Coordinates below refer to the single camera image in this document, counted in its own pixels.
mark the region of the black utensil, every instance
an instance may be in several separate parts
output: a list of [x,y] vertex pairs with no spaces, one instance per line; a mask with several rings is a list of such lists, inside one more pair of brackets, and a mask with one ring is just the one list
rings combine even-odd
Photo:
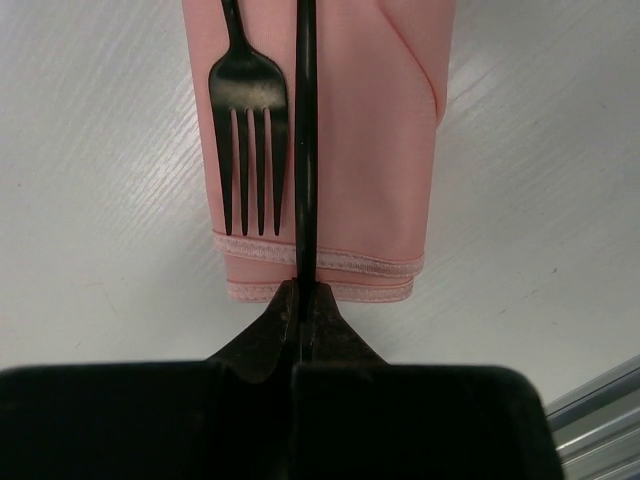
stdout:
[[213,110],[218,162],[222,184],[224,222],[227,235],[233,225],[233,137],[235,121],[240,157],[240,210],[242,234],[249,231],[249,116],[255,125],[258,233],[264,234],[265,150],[268,142],[266,117],[271,120],[271,161],[273,169],[273,229],[280,233],[282,196],[289,144],[287,86],[280,68],[256,51],[242,26],[237,0],[221,0],[229,50],[209,72],[209,97]]

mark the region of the pink napkin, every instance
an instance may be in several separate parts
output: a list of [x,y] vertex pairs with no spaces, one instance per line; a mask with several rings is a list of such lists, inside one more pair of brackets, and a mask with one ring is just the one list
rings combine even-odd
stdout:
[[[293,118],[296,0],[240,0],[247,37],[287,79],[291,156],[282,231],[267,198],[257,233],[251,179],[249,236],[226,236],[207,79],[226,52],[219,0],[183,0],[214,239],[229,295],[269,301],[295,276]],[[399,301],[423,266],[436,127],[442,118],[454,0],[319,0],[318,279],[337,298]],[[239,184],[234,232],[241,232]]]

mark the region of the tabletop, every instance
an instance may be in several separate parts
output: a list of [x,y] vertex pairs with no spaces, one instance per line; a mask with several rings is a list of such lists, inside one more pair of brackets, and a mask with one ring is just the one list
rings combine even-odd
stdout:
[[[458,2],[424,272],[341,305],[385,359],[551,401],[639,353],[639,25]],[[0,367],[206,357],[263,309],[225,288],[180,2],[0,0]]]

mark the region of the pink cloth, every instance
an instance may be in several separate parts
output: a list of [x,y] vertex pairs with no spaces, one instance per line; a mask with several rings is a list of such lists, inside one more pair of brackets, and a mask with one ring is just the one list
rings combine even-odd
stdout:
[[[215,244],[225,254],[229,295],[268,301],[282,280],[295,275],[296,0],[239,3],[249,41],[282,68],[288,84],[291,155],[279,237],[269,197],[265,236],[258,236],[255,178],[249,236],[224,234],[207,78],[227,50],[227,31],[219,0],[183,0],[183,9]],[[337,298],[402,300],[422,269],[454,3],[318,1],[318,279],[332,284]],[[233,229],[241,232],[239,186],[234,188]]]

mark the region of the black fork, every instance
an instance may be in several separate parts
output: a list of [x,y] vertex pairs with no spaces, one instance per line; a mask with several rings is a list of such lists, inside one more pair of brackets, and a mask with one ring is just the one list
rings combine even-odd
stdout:
[[[271,143],[273,171],[273,229],[280,234],[282,196],[289,145],[287,85],[280,68],[256,51],[242,26],[237,0],[221,0],[229,31],[229,50],[209,72],[209,97],[213,110],[218,162],[227,235],[233,226],[234,116],[240,163],[242,234],[249,232],[249,118],[255,126],[258,234],[264,235],[265,152]],[[267,122],[270,121],[270,132]]]

